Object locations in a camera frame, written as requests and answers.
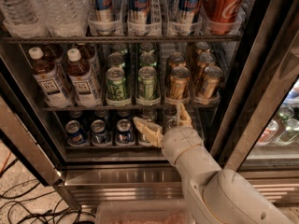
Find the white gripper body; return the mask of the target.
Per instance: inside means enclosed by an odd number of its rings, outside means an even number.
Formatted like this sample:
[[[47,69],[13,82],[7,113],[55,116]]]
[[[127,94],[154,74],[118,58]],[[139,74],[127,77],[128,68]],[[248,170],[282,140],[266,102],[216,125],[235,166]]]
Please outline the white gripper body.
[[[166,132],[162,140],[162,153],[174,165],[187,149],[201,146],[203,139],[191,126],[176,126]]]

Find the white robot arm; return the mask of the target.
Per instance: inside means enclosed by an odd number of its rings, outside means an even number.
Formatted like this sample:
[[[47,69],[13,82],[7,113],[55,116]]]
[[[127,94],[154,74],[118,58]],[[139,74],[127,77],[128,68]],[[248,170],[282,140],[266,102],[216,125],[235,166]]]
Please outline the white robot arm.
[[[293,224],[242,175],[217,164],[193,128],[184,104],[177,104],[177,125],[166,133],[145,119],[134,117],[133,122],[177,169],[184,199],[197,224]]]

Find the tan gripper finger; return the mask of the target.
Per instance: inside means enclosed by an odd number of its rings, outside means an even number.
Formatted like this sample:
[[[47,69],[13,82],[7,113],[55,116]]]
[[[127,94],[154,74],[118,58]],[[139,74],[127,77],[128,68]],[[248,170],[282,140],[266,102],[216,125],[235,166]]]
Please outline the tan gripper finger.
[[[137,130],[142,133],[154,147],[162,146],[164,137],[162,126],[139,117],[133,117],[133,122]]]
[[[182,103],[177,104],[177,125],[192,127],[192,119]]]

